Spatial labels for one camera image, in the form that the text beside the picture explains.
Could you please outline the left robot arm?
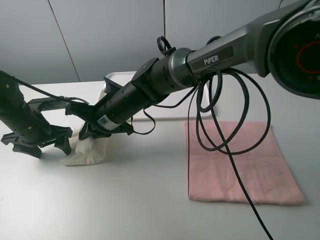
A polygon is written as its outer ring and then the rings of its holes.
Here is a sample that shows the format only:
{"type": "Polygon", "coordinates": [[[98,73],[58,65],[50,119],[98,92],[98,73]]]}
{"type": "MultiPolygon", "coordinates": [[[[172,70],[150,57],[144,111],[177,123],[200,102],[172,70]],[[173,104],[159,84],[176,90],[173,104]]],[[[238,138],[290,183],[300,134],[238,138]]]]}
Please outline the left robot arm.
{"type": "Polygon", "coordinates": [[[42,111],[64,109],[68,103],[52,97],[26,102],[16,80],[0,72],[0,121],[12,131],[2,136],[1,142],[13,144],[14,152],[35,158],[41,157],[41,148],[52,144],[69,155],[71,128],[51,125],[42,115],[42,111]]]}

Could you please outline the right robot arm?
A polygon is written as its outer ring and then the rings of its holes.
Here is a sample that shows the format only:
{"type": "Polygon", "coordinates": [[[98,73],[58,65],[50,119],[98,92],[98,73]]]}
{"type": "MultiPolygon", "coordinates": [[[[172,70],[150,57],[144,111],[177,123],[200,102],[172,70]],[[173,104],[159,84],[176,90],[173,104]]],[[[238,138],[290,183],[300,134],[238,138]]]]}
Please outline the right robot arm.
{"type": "Polygon", "coordinates": [[[238,76],[248,63],[260,77],[272,75],[287,91],[310,99],[320,97],[320,3],[300,0],[263,15],[198,49],[171,47],[158,38],[163,58],[146,62],[126,85],[106,79],[107,93],[95,105],[70,103],[67,115],[85,121],[80,139],[132,134],[128,124],[141,110],[170,94],[201,89],[211,76],[238,76]]]}

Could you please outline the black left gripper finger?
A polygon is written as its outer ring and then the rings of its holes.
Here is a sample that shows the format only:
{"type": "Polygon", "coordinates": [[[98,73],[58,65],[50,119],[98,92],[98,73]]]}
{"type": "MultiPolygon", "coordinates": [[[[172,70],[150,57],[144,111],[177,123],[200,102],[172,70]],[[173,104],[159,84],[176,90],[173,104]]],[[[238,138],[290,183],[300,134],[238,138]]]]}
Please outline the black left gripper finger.
{"type": "Polygon", "coordinates": [[[54,147],[62,150],[67,156],[72,151],[69,139],[68,136],[61,136],[54,140],[54,147]]]}
{"type": "Polygon", "coordinates": [[[29,147],[29,146],[14,144],[12,151],[16,153],[26,154],[34,158],[40,158],[42,155],[42,151],[38,146],[29,147]]]}

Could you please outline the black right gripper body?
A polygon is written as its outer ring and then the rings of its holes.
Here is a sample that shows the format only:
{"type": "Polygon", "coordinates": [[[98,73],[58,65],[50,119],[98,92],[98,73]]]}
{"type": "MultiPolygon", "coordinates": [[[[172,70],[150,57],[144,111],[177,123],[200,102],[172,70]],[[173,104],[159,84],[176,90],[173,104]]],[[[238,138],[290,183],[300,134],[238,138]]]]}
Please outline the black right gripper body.
{"type": "Polygon", "coordinates": [[[66,115],[74,115],[95,128],[96,132],[131,135],[134,129],[126,123],[140,110],[140,91],[127,83],[114,94],[106,94],[95,105],[70,103],[66,115]]]}

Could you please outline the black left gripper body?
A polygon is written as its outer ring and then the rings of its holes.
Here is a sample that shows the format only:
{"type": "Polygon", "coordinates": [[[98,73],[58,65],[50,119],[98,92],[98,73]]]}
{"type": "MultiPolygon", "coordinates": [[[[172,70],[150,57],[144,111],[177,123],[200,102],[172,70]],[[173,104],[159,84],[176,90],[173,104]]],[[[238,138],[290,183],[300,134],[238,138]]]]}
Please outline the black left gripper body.
{"type": "Polygon", "coordinates": [[[3,135],[2,143],[43,148],[54,144],[55,139],[59,137],[72,136],[71,128],[50,124],[42,112],[30,108],[25,101],[19,106],[14,106],[2,98],[0,120],[12,131],[3,135]]]}

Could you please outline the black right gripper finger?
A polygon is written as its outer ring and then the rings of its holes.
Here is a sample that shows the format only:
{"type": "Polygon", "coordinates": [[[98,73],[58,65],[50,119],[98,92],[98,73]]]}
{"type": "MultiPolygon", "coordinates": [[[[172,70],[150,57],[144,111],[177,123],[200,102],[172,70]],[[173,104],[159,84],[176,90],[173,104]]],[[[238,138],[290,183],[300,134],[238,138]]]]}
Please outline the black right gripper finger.
{"type": "Polygon", "coordinates": [[[79,131],[78,134],[78,139],[80,141],[83,141],[87,138],[92,138],[95,139],[96,138],[96,129],[90,125],[89,123],[85,122],[81,128],[81,130],[79,131]]]}
{"type": "Polygon", "coordinates": [[[101,138],[109,138],[112,134],[111,133],[105,133],[105,132],[92,132],[91,136],[95,139],[101,139],[101,138]]]}

